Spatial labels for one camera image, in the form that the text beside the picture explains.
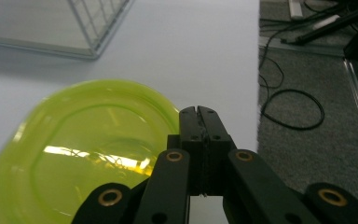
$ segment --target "yellow plastic bowl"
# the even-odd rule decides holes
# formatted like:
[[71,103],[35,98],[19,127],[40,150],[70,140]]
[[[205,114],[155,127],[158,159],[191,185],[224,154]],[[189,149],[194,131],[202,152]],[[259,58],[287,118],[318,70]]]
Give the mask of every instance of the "yellow plastic bowl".
[[102,184],[151,175],[178,110],[125,80],[81,83],[37,106],[0,154],[0,224],[71,223]]

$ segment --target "white table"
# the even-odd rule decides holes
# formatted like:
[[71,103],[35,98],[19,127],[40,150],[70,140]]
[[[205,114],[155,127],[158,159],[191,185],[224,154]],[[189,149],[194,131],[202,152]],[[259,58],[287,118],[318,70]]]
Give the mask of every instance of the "white table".
[[[179,108],[216,110],[256,151],[258,0],[136,0],[102,57],[79,61],[0,47],[0,150],[41,99],[69,85],[125,78]],[[190,223],[227,223],[221,198],[192,198]]]

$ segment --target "floor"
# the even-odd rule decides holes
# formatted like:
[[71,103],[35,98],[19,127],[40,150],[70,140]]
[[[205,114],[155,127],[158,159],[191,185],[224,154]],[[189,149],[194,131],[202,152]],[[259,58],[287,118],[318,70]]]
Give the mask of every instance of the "floor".
[[[315,8],[331,7],[329,1],[307,1]],[[303,7],[305,15],[312,12]],[[261,18],[290,21],[286,1],[261,1]],[[260,54],[279,26],[261,21]],[[304,91],[317,99],[324,121],[315,129],[297,131],[262,117],[259,125],[259,154],[290,188],[304,192],[309,184],[328,182],[341,186],[358,198],[358,62],[343,59],[342,48],[355,34],[347,27],[304,47],[281,44],[280,38],[305,34],[305,27],[277,35],[269,43],[268,58],[260,68],[263,105],[268,95],[280,90]],[[285,124],[307,127],[321,118],[321,111],[307,95],[287,92],[270,102],[266,113]]]

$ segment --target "gray carpet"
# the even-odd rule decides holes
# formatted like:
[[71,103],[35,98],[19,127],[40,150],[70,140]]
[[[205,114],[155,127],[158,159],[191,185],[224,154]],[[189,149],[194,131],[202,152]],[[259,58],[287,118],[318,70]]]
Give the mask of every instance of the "gray carpet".
[[[270,15],[265,5],[262,3],[262,17]],[[270,8],[277,13],[276,7]],[[262,118],[259,154],[290,188],[303,192],[309,184],[327,182],[358,198],[358,109],[342,59],[284,49],[271,49],[268,56],[285,74],[280,90],[297,89],[312,94],[324,107],[325,119],[319,128],[299,132]],[[278,84],[281,78],[270,61],[265,62],[260,73],[270,86]],[[266,97],[266,89],[261,88],[260,104]],[[267,113],[296,126],[312,124],[320,116],[315,103],[295,93],[276,98]]]

